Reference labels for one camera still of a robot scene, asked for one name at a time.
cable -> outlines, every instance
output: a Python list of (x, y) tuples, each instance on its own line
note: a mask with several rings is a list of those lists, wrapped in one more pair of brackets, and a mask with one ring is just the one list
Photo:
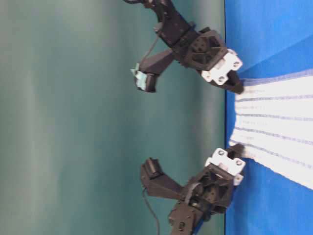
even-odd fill
[(142, 3), (142, 0), (123, 0), (123, 1), (128, 3), (128, 4)]
[[(158, 1), (158, 4), (159, 4), (160, 7), (162, 7), (162, 3), (161, 3), (160, 1)], [(157, 42), (158, 42), (158, 40), (159, 40), (159, 38), (160, 38), (160, 35), (161, 35), (161, 33), (162, 33), (162, 30), (163, 30), (163, 27), (164, 27), (164, 24), (165, 24), (165, 14), (164, 14), (164, 11), (162, 11), (162, 21), (161, 21), (161, 22), (162, 22), (162, 26), (161, 26), (161, 28), (159, 29), (158, 33), (157, 33), (157, 36), (156, 36), (155, 41), (152, 43), (150, 49), (145, 53), (145, 55), (143, 56), (143, 58), (142, 58), (142, 60), (140, 61), (139, 64), (142, 64), (142, 63), (146, 60), (146, 58), (148, 57), (148, 55), (150, 55), (150, 53), (151, 53), (151, 52), (153, 51), (153, 49), (155, 48), (155, 46), (156, 46), (156, 44), (157, 44)]]
[(152, 210), (150, 203), (148, 201), (148, 199), (146, 198), (145, 192), (146, 192), (147, 188), (144, 188), (142, 191), (142, 197), (143, 200), (145, 201), (146, 206), (148, 207), (149, 211), (151, 212), (151, 214), (153, 215), (154, 219), (156, 220), (156, 227), (157, 227), (157, 235), (160, 235), (160, 223), (158, 221), (157, 215), (155, 214), (155, 212)]

teal backdrop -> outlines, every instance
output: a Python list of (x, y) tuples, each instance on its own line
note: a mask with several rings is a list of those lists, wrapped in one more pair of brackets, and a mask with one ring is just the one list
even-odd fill
[[(173, 2), (224, 35), (223, 1)], [(1, 235), (155, 234), (140, 164), (184, 184), (224, 146), (224, 92), (193, 70), (175, 62), (156, 94), (136, 90), (156, 22), (122, 0), (0, 0)], [(150, 201), (169, 234), (175, 202)], [(223, 216), (200, 232), (223, 233)]]

screw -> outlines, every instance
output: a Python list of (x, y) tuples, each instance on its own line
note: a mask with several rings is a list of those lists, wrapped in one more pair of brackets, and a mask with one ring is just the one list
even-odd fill
[(239, 66), (239, 62), (237, 61), (237, 62), (234, 63), (234, 67), (236, 68), (238, 66)]
[(180, 222), (178, 230), (179, 231), (184, 231), (184, 228), (185, 228), (185, 223), (184, 222)]

striped towel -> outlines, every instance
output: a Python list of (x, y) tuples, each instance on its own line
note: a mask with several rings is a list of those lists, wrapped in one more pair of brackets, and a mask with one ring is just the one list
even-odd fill
[(313, 70), (244, 86), (229, 144), (242, 143), (244, 157), (313, 189)]

